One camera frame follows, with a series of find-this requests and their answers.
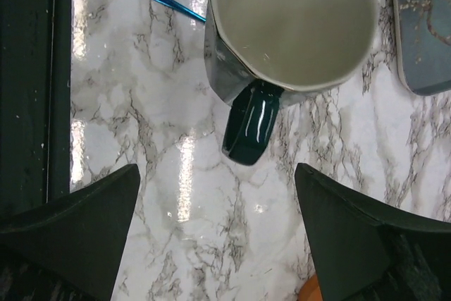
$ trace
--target ceramic cup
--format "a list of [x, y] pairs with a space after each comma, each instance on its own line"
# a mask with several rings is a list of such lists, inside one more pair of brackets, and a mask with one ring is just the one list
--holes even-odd
[[209, 0], [205, 62], [231, 105], [223, 153], [257, 162], [279, 108], [343, 84], [369, 54], [377, 0]]

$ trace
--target marble surface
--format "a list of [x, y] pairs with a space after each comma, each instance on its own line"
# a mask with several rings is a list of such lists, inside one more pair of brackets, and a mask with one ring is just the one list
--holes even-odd
[[[178, 0], [205, 14], [207, 0]], [[368, 62], [280, 112], [247, 168], [221, 155], [202, 24], [149, 0], [73, 0], [71, 188], [142, 175], [113, 300], [295, 300], [314, 273], [293, 173], [307, 162], [401, 209], [451, 219], [451, 98], [397, 76], [391, 0]]]

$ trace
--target spoon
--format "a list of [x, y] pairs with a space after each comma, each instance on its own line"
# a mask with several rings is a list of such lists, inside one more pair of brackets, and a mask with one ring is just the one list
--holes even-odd
[[190, 17], [191, 19], [198, 20], [201, 23], [205, 23], [206, 21], [206, 18], [195, 13], [194, 11], [191, 11], [188, 7], [183, 6], [182, 4], [178, 3], [175, 0], [155, 0], [155, 1], [169, 8], [172, 8], [173, 10], [179, 11], [180, 13], [185, 14], [187, 17]]

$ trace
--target reflective mug exterior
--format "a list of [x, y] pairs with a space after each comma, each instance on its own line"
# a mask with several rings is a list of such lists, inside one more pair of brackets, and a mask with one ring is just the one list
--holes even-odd
[[259, 79], [227, 47], [218, 33], [211, 1], [206, 13], [204, 59], [214, 92], [232, 106], [223, 140], [223, 153], [251, 166], [268, 146], [280, 107], [301, 102], [305, 95]]

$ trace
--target orange object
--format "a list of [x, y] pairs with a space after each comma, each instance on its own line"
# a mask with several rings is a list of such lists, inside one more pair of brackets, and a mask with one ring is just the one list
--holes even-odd
[[297, 301], [323, 301], [316, 274], [302, 286]]

